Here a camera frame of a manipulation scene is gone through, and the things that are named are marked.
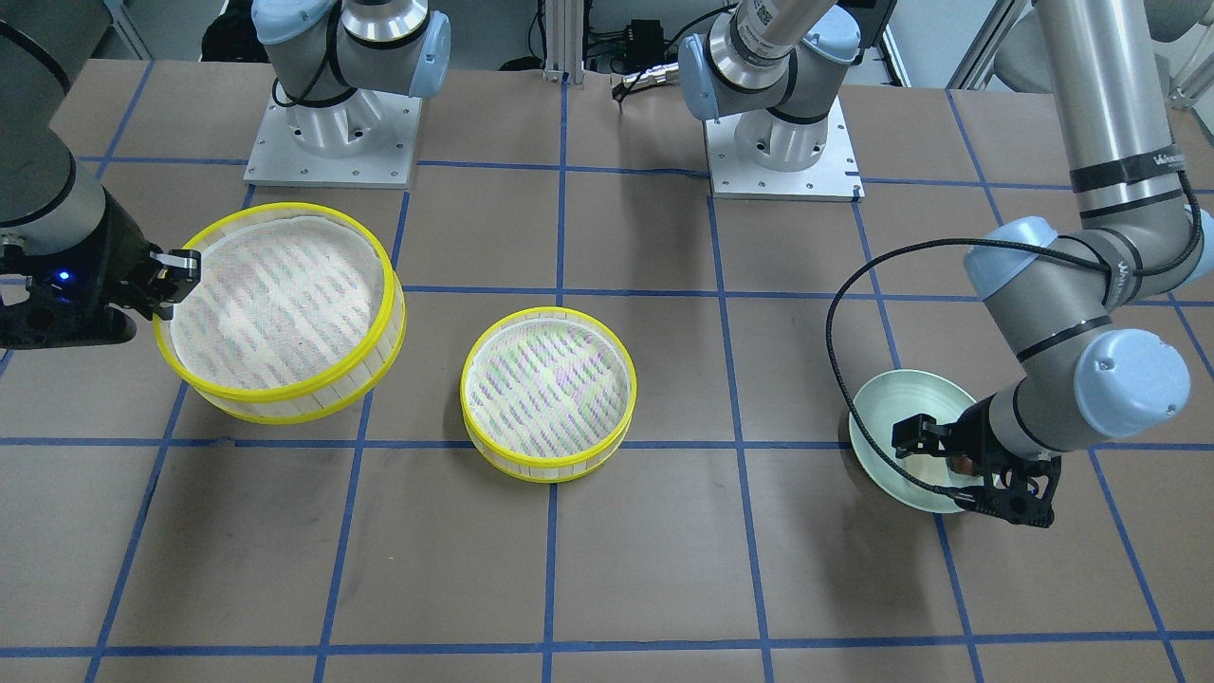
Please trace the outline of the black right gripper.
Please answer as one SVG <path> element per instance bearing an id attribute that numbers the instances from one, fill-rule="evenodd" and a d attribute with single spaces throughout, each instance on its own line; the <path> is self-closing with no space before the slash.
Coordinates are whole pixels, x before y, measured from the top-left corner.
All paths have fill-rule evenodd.
<path id="1" fill-rule="evenodd" d="M 23 302 L 2 302 L 1 346 L 12 351 L 125 345 L 138 332 L 134 314 L 174 320 L 176 286 L 202 281 L 203 255 L 166 252 L 147 241 L 134 217 L 104 195 L 100 224 L 74 247 L 49 255 L 8 250 L 4 275 L 25 277 Z M 159 280 L 174 285 L 161 285 Z"/>

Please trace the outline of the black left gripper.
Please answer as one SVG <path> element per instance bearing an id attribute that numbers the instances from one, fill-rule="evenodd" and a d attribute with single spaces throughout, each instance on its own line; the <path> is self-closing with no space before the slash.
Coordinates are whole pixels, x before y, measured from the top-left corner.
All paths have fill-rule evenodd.
<path id="1" fill-rule="evenodd" d="M 894 457 L 910 455 L 949 459 L 963 454 L 977 463 L 978 484 L 943 486 L 959 510 L 993 516 L 1012 525 L 1048 528 L 1055 520 L 1054 494 L 1061 474 L 1057 455 L 1023 459 L 995 437 L 988 403 L 968 406 L 953 423 L 940 425 L 932 415 L 912 415 L 892 425 Z"/>

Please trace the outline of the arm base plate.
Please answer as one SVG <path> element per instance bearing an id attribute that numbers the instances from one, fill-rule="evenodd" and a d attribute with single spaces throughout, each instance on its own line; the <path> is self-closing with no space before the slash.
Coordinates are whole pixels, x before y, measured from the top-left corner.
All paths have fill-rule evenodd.
<path id="1" fill-rule="evenodd" d="M 270 102 L 244 180 L 259 187 L 407 190 L 424 103 L 364 89 L 327 108 Z"/>
<path id="2" fill-rule="evenodd" d="M 711 194 L 737 200 L 858 203 L 866 189 L 843 102 L 811 124 L 768 110 L 704 123 Z"/>

